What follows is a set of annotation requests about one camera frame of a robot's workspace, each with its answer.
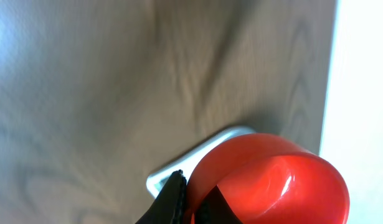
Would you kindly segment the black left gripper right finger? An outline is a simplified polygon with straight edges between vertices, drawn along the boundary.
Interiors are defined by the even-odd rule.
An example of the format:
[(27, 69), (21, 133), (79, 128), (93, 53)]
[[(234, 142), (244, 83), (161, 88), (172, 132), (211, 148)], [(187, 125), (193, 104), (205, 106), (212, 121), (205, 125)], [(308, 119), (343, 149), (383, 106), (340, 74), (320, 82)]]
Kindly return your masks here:
[(218, 186), (215, 186), (196, 210), (196, 224), (242, 224), (242, 222), (229, 207)]

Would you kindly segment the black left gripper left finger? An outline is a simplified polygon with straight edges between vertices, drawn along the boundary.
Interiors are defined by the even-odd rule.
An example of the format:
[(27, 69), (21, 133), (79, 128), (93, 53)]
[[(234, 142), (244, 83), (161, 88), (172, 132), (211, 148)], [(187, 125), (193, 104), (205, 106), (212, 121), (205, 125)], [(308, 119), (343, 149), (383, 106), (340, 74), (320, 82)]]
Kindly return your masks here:
[(186, 187), (183, 171), (174, 171), (136, 224), (181, 224), (186, 210)]

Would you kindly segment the red plastic measuring scoop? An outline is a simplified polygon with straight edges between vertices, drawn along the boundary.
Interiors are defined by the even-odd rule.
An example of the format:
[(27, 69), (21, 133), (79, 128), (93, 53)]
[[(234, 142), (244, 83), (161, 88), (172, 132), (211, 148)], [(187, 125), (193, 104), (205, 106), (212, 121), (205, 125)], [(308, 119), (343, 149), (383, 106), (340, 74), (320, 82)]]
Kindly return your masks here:
[(246, 134), (208, 152), (186, 190), (186, 223), (217, 188), (242, 223), (348, 221), (346, 183), (328, 161), (272, 134)]

